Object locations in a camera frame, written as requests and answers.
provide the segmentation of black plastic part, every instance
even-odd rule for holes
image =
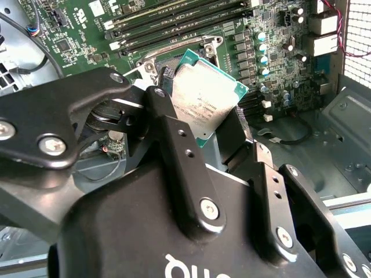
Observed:
[[[305,227],[310,233],[305,238],[312,239],[313,245],[307,244],[307,251],[315,250],[317,264],[323,272],[328,277],[366,277],[362,265],[369,267],[368,260],[302,173],[288,164],[281,166],[279,172],[285,178],[295,228]],[[355,272],[346,267],[344,254],[352,259]]]
[[[78,157],[77,138],[91,110],[102,101],[123,97],[128,92],[129,82],[122,78],[122,83],[118,83],[110,74],[118,73],[98,68],[3,96],[0,120],[11,123],[16,135],[0,141],[0,157],[17,158],[44,169],[71,167]],[[46,136],[61,138],[67,145],[66,151],[59,156],[41,152],[38,143]]]
[[[228,225],[216,240],[200,244],[181,232],[174,220],[177,199],[169,194],[169,172],[153,162],[75,204],[57,244],[59,277],[325,277],[302,246],[293,264],[277,267],[261,259],[250,233],[256,214],[249,202],[252,189],[213,170],[205,174],[228,215]],[[185,266],[184,272],[172,267],[172,258]],[[192,269],[198,276],[187,276]]]

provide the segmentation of silver screw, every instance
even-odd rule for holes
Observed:
[[[39,148],[47,155],[59,156],[67,149],[66,144],[57,137],[45,137],[40,140]]]
[[[10,234],[8,234],[8,233],[4,234],[1,238],[1,240],[4,241],[4,242],[7,241],[7,240],[10,240]]]
[[[290,166],[289,169],[290,169],[291,173],[292,173],[295,177],[297,177],[297,176],[299,175],[299,174],[297,173],[297,171],[296,171],[296,169],[295,169],[294,167]]]
[[[288,231],[283,229],[283,227],[278,227],[276,230],[278,239],[282,242],[284,246],[287,248],[292,248],[294,245],[294,242],[292,241],[291,235]]]
[[[160,97],[165,97],[165,92],[159,88],[155,89],[155,93],[158,94]]]
[[[16,129],[8,122],[0,120],[0,141],[12,138],[16,134]]]
[[[345,110],[347,106],[348,106],[347,103],[340,103],[340,104],[339,104],[339,108],[340,108],[341,110]]]
[[[201,210],[208,219],[215,220],[219,216],[217,206],[209,199],[203,199],[200,203]]]
[[[371,278],[371,270],[366,265],[362,265],[362,270],[367,278]]]
[[[356,272],[357,271],[357,267],[355,266],[355,264],[353,263],[351,257],[349,257],[347,254],[343,254],[343,260],[345,262],[345,265],[347,266],[347,268],[351,271],[351,272]]]
[[[117,83],[123,83],[123,77],[120,74],[115,74],[114,72],[110,74],[110,78]]]

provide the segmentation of hole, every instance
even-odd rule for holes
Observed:
[[[7,87],[8,83],[5,82],[5,79],[3,77],[0,77],[0,87],[4,88]]]
[[[282,199],[282,196],[281,196],[281,194],[278,193],[278,191],[275,191],[275,192],[273,192],[273,193],[274,193],[274,195],[276,195],[276,197],[277,197],[278,199]]]
[[[3,63],[0,63],[0,71],[4,74],[7,72],[7,69],[6,67],[4,67],[4,64]]]
[[[134,116],[128,116],[128,118],[126,120],[126,125],[127,126],[132,126],[133,124],[135,124],[135,117]]]
[[[5,75],[4,77],[5,77],[6,81],[7,81],[9,84],[14,83],[14,79],[13,79],[13,77],[12,77],[10,74]]]
[[[166,96],[166,95],[165,95],[165,92],[164,92],[163,90],[159,89],[159,88],[156,88],[156,89],[155,89],[155,93],[156,93],[157,95],[159,95],[160,97],[165,97],[165,96]]]
[[[180,136],[182,136],[182,137],[187,136],[186,133],[184,132],[184,130],[182,130],[182,129],[178,130],[178,134],[179,134]]]
[[[118,83],[123,83],[123,77],[120,76],[119,74],[111,73],[110,77],[112,80],[118,82]]]
[[[185,155],[187,155],[189,158],[194,158],[195,157],[195,155],[193,154],[193,152],[190,149],[185,151]]]

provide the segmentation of perforated metal panel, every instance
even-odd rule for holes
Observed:
[[[350,0],[346,52],[363,55],[371,51],[371,1]],[[371,55],[345,58],[345,76],[371,88]]]

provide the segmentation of black cable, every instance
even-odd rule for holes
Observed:
[[[9,72],[12,72],[14,74],[30,74],[32,72],[35,72],[35,71],[38,71],[39,69],[41,69],[46,64],[46,62],[48,62],[48,58],[46,56],[44,56],[41,63],[35,68],[32,68],[32,69],[12,68],[12,69],[9,70]]]
[[[19,25],[14,20],[12,20],[11,18],[9,18],[8,16],[6,16],[5,14],[3,14],[1,12],[0,12],[0,19],[2,19],[3,21],[5,21],[9,25],[11,25],[12,27],[14,27],[15,29],[17,29],[18,31],[20,31],[23,35],[27,36],[30,40],[32,40],[34,42],[34,44],[36,44],[40,48],[40,50],[45,54],[45,56],[52,63],[52,65],[54,66],[54,69],[56,70],[56,72],[58,74],[58,77],[59,78],[64,78],[64,74],[63,74],[63,71],[62,71],[61,67],[58,65],[58,63],[54,59],[54,57],[44,47],[44,45],[42,44],[42,42],[39,41],[39,39],[30,36],[29,33],[27,32],[27,30],[25,28],[23,28],[21,25]]]
[[[84,178],[86,178],[88,181],[91,181],[91,182],[100,182],[100,181],[104,181],[105,179],[109,178],[110,176],[112,176],[117,170],[118,170],[118,167],[120,167],[120,164],[121,164],[121,155],[119,152],[115,152],[115,151],[112,151],[112,150],[108,150],[107,151],[108,153],[114,153],[115,155],[117,155],[118,157],[118,161],[117,161],[117,164],[116,166],[112,169],[112,171],[110,171],[107,175],[105,175],[104,177],[102,178],[90,178],[84,174],[82,174],[80,171],[77,171],[76,173],[80,174],[81,176],[83,176]]]

